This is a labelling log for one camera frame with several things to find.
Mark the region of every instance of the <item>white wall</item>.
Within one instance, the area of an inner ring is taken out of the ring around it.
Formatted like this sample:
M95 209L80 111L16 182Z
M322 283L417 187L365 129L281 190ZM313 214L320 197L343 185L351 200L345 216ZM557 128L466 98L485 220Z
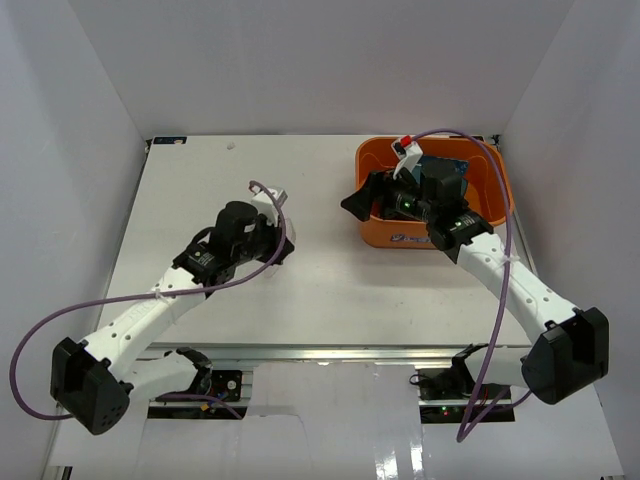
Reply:
M104 294L144 144L66 0L0 0L0 65L0 475L33 480L53 425L16 406L9 360L42 317ZM97 313L27 346L19 379L34 407L53 413L51 350Z
M504 133L541 276L609 317L610 373L597 389L631 479L640 479L639 86L638 2L578 0Z
M573 0L70 0L159 133L501 132Z

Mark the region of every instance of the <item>white table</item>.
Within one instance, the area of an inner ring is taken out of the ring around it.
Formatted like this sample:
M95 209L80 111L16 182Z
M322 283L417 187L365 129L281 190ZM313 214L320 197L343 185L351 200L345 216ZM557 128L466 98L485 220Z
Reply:
M355 152L367 138L190 136L183 145L152 145L108 295L148 290L226 202L250 198L255 179L286 188L295 253L275 275L213 295L160 344L486 342L497 301L479 282L437 251L369 247L340 208L354 190ZM243 266L236 278L255 268ZM100 325L126 307L107 306ZM528 344L511 315L500 343Z

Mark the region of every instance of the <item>orange plastic container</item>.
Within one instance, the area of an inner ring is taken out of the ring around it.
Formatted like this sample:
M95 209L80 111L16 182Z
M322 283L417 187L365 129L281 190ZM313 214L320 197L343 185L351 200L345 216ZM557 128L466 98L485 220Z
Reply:
M388 170L397 165L398 159L391 150L394 139L395 137L375 137L360 145L356 153L356 189L363 185L369 172ZM469 206L494 227L505 222L506 215L498 179L490 164L491 160L485 157L477 145L464 138L442 137L421 138L418 144L425 155L468 161L469 169L465 178L469 185L465 198ZM498 161L513 213L513 196L502 156L491 145L485 145ZM371 215L369 221L360 223L360 235L373 247L435 248L429 241L424 223L421 222L381 220Z

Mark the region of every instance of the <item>purple cable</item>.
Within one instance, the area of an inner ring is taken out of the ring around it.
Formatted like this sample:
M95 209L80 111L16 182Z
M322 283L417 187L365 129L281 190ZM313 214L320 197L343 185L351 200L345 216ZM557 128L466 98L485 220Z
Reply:
M251 182L249 182L249 189L252 189L254 187L258 187L261 191L263 191L269 197L269 200L271 200L271 202L273 202L273 205L276 208L276 211L278 212L278 218L280 220L280 227L282 229L281 230L281 235L280 235L280 240L278 242L278 247L276 248L276 251L273 253L271 258L269 258L269 260L267 260L263 265L261 265L255 271L251 272L246 277L243 277L243 278L241 278L239 280L234 280L233 282L224 283L222 285L214 285L212 287L205 287L205 288L196 288L196 289L193 289L193 290L175 290L175 291L167 291L167 292L159 292L159 293L158 292L151 292L151 293L141 293L141 294L137 294L137 295L125 295L125 296L121 296L121 297L103 298L101 300L91 300L89 302L82 302L82 303L78 303L76 305L71 305L69 307L65 307L65 308L60 309L57 312L54 312L51 315L43 318L38 323L36 323L31 328L31 330L29 330L27 332L27 334L22 338L22 340L20 340L20 343L18 343L18 346L16 347L15 351L13 352L13 356L11 357L11 363L10 363L10 366L9 366L9 384L11 385L11 393L13 394L13 398L15 399L16 403L18 404L18 406L22 410L24 410L27 414L29 414L32 417L37 418L39 420L55 421L55 420L66 420L67 418L71 418L72 417L72 415L47 415L45 413L40 413L40 412L34 410L33 408L31 408L27 404L27 402L25 402L24 398L22 398L22 395L20 394L20 390L18 389L18 381L17 381L17 378L16 378L16 370L17 370L17 366L18 366L18 359L20 358L20 354L22 353L22 350L24 350L24 347L27 344L27 342L31 339L31 337L33 337L33 335L35 335L35 333L38 330L40 330L42 327L44 327L47 323L51 322L52 320L55 320L56 318L60 317L61 315L64 315L66 313L71 313L71 312L74 312L76 310L81 310L83 308L97 307L99 305L108 305L108 304L111 304L111 303L131 302L131 301L154 299L154 298L157 298L158 295L167 295L167 296L170 295L172 297L177 297L177 296L181 296L181 295L195 295L195 294L198 294L198 293L217 292L218 290L224 290L226 288L231 288L231 287L236 287L238 285L242 285L243 283L246 283L249 280L254 279L258 275L260 275L262 272L264 272L267 268L269 268L271 265L273 265L275 263L275 261L278 259L278 257L280 256L280 254L282 253L282 249L284 248L285 241L286 241L286 238L287 238L287 226L286 226L286 222L285 222L285 218L284 218L284 213L282 212L282 208L278 204L278 201L276 200L276 198L273 196L273 194L269 191L269 189L267 187L265 187L264 185L262 185L259 182L256 182L255 180L252 180Z
M212 397L211 395L197 395L195 393L165 393L164 395L156 398L156 402L162 402L163 400L207 400L209 402L215 402L221 407L229 410L231 415L236 417L238 420L242 420L242 416L227 402L222 401L220 398Z
M511 213L509 211L510 205L509 205L509 195L507 194L507 186L505 184L504 179L502 178L502 172L500 171L498 162L493 157L493 155L491 155L491 153L489 152L489 150L487 149L487 147L484 145L483 142L480 142L479 140L459 130L454 130L451 128L438 128L435 130L428 130L426 132L422 132L422 133L419 133L418 135L413 136L411 140L415 142L416 140L422 137L435 135L439 133L453 134L453 135L458 135L466 138L470 142L473 142L474 144L476 144L482 150L482 153L486 155L487 159L490 160L491 166L493 167L493 171L495 172L496 177L498 179L498 184L500 185L500 193L502 194L502 201L504 203L504 212L505 212L505 218L506 218L505 223L507 227L507 240L504 248L504 254L507 257L507 259L509 259L511 257L511 242L513 238L513 231L512 231L513 228L511 225ZM482 366L480 367L480 371L478 372L476 383L473 387L473 390L471 391L471 397L469 398L469 403L467 404L467 408L465 409L464 415L462 417L462 422L460 423L460 428L458 429L458 435L456 436L456 440L458 441L458 443L462 442L465 438L467 438L467 435L469 435L469 433L471 433L471 431L480 422L480 420L482 420L482 418L493 409L493 407L496 405L498 400L500 400L502 396L506 395L506 391L504 393L500 392L502 395L499 394L496 398L494 398L494 400L486 408L483 409L482 413L480 413L480 415L478 415L476 418L473 419L471 423L469 423L469 418L471 417L471 411L473 409L473 406L476 404L476 402L480 398L480 390L482 389L482 382L487 373L487 370L489 369L489 363L491 362L491 356L493 355L493 350L495 349L496 344L498 343L498 334L500 333L500 327L502 326L502 318L504 317L504 311L507 306L507 293L509 289L510 275L511 275L511 262L507 261L504 264L504 276L502 279L502 287L500 289L498 313L496 314L496 323L493 326L493 332L491 332L491 338L489 340L489 345L487 346L487 353L485 354L484 360L482 361Z

